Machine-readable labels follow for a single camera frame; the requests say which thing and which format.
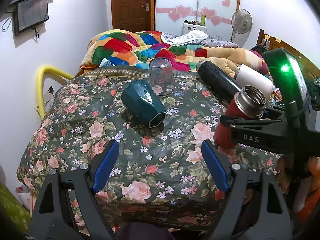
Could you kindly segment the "dark green faceted cup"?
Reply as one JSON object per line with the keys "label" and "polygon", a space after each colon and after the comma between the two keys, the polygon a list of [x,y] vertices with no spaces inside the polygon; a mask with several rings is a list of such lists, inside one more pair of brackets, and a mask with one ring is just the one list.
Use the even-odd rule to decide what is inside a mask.
{"label": "dark green faceted cup", "polygon": [[163,103],[145,80],[129,83],[121,94],[121,101],[148,128],[157,127],[165,119]]}

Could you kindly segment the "sliding wardrobe with hearts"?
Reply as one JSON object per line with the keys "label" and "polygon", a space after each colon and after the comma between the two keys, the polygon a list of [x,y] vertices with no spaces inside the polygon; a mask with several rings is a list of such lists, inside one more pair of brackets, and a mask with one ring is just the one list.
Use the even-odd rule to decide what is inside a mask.
{"label": "sliding wardrobe with hearts", "polygon": [[239,0],[156,0],[155,30],[180,36],[187,30],[185,21],[200,22],[209,37],[229,40],[232,36],[232,16],[239,9]]}

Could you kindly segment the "red thermos bottle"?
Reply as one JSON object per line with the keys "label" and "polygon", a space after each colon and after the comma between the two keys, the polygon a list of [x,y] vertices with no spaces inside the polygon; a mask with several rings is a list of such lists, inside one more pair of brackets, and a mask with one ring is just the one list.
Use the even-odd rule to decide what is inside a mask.
{"label": "red thermos bottle", "polygon": [[224,149],[233,148],[236,143],[231,140],[231,129],[226,124],[227,117],[254,120],[260,119],[264,113],[266,98],[257,88],[246,85],[236,92],[227,111],[220,116],[220,122],[214,132],[214,141]]}

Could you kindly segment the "floral tablecloth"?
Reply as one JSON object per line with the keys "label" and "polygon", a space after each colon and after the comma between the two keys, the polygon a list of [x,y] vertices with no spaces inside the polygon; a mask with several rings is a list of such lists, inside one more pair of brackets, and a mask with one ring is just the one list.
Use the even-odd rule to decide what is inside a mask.
{"label": "floral tablecloth", "polygon": [[192,72],[175,73],[175,89],[161,98],[166,114],[147,128],[121,101],[132,81],[147,79],[136,67],[95,70],[60,88],[31,138],[17,178],[39,192],[52,168],[73,171],[100,154],[110,140],[119,157],[97,201],[109,223],[145,222],[205,230],[220,216],[224,194],[201,154],[227,103]]}

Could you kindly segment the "white bedside cabinet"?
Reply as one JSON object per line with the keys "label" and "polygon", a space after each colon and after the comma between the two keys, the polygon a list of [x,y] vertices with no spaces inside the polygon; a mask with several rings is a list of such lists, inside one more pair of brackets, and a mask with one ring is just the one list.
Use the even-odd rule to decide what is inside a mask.
{"label": "white bedside cabinet", "polygon": [[199,24],[192,24],[192,23],[183,23],[183,27],[182,27],[182,34],[187,34],[190,31],[193,30],[198,30],[198,31],[202,31],[204,33],[207,33],[207,27],[206,26],[202,26]]}

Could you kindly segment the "clear glass cup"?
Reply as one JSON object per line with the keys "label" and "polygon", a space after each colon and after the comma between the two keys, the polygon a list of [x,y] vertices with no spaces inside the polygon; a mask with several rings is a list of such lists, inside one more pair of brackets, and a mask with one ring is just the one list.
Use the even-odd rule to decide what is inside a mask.
{"label": "clear glass cup", "polygon": [[158,57],[150,61],[149,84],[159,96],[168,96],[175,90],[174,72],[169,59]]}

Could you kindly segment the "grey white crumpled sheet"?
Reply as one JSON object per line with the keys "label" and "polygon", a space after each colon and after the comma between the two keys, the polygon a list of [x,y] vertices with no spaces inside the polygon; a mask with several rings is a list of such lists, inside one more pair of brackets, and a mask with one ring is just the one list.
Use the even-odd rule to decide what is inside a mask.
{"label": "grey white crumpled sheet", "polygon": [[193,30],[187,34],[177,36],[170,33],[161,33],[161,41],[172,46],[201,45],[209,48],[238,48],[231,41],[220,41],[210,38],[205,32]]}

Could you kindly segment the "standing electric fan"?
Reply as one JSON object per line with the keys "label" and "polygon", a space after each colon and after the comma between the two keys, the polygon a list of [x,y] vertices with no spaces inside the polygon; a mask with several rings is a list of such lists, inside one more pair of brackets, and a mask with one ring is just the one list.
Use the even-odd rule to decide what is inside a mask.
{"label": "standing electric fan", "polygon": [[243,47],[250,35],[253,25],[251,14],[245,9],[240,9],[233,14],[231,24],[231,42],[237,44],[239,47]]}

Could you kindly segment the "small wall mounted monitor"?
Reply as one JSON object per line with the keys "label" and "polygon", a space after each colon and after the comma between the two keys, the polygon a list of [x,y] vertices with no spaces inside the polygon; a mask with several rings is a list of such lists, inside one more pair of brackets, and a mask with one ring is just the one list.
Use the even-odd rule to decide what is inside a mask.
{"label": "small wall mounted monitor", "polygon": [[25,0],[18,2],[13,13],[15,36],[49,20],[48,0]]}

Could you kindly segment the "white thermos bottle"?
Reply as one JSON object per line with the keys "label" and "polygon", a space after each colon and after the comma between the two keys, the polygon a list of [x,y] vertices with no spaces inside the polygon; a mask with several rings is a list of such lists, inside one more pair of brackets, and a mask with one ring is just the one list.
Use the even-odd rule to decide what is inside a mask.
{"label": "white thermos bottle", "polygon": [[237,68],[235,80],[242,87],[250,85],[259,89],[266,99],[268,99],[273,92],[273,83],[269,78],[244,64]]}

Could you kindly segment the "brown wooden door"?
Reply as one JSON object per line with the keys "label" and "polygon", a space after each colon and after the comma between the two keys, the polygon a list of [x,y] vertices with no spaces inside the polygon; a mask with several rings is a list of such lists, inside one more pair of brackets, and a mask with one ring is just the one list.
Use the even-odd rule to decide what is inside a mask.
{"label": "brown wooden door", "polygon": [[130,32],[155,29],[155,0],[111,0],[112,26]]}

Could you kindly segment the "green bottle on cabinet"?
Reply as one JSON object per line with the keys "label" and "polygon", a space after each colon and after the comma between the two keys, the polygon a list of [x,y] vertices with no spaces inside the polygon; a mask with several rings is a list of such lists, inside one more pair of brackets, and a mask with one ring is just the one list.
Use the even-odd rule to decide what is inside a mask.
{"label": "green bottle on cabinet", "polygon": [[201,26],[205,26],[206,25],[206,16],[204,14],[202,14],[202,16],[201,16],[200,25]]}

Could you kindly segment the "wooden bed headboard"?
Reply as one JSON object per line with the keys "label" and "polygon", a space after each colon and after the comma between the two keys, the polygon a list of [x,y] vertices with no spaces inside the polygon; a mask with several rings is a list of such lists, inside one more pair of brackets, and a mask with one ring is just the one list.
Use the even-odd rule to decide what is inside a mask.
{"label": "wooden bed headboard", "polygon": [[319,68],[314,65],[306,56],[304,56],[301,52],[299,52],[283,40],[268,35],[263,29],[260,29],[259,31],[257,45],[263,45],[268,50],[285,48],[297,59],[305,79],[313,81],[315,77],[319,77]]}

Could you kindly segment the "colourful patchwork blanket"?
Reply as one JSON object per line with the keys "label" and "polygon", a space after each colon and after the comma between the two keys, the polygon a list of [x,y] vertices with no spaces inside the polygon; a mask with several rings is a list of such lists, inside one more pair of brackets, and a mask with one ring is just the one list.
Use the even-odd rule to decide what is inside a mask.
{"label": "colourful patchwork blanket", "polygon": [[98,68],[103,59],[115,66],[128,65],[148,69],[152,59],[169,59],[174,70],[188,72],[196,68],[200,60],[207,60],[234,77],[242,64],[270,76],[264,59],[257,52],[245,48],[210,48],[198,44],[174,46],[161,40],[159,31],[132,33],[127,30],[112,29],[93,37],[80,68]]}

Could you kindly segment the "black thermos bottle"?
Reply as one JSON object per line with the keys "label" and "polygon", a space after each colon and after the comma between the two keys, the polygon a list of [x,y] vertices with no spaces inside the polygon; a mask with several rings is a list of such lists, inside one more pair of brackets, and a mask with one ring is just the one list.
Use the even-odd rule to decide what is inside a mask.
{"label": "black thermos bottle", "polygon": [[242,89],[242,86],[234,78],[210,61],[199,61],[196,65],[196,71],[211,90],[228,103],[232,101],[235,93]]}

